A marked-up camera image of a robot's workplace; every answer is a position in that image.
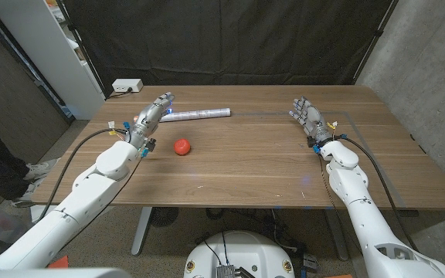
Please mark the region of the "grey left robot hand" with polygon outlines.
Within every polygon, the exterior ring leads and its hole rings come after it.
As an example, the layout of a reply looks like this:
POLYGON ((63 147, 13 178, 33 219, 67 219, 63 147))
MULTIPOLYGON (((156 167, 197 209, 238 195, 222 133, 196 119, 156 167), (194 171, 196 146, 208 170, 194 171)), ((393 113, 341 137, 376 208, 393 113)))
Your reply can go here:
POLYGON ((139 149, 146 144, 148 138, 156 131, 160 119, 168 114, 168 109, 174 99, 175 96, 171 92, 162 94, 138 114, 129 132, 131 145, 139 149))

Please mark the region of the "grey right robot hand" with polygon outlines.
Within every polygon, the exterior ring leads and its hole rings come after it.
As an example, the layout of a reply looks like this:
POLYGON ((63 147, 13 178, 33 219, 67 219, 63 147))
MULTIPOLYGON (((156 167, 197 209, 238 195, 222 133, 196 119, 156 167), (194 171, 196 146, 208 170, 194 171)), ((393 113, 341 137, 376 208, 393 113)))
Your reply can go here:
POLYGON ((290 111, 289 114, 303 127, 309 147, 313 145, 323 147, 333 140, 324 117, 307 98, 295 99, 293 107, 294 111, 290 111))

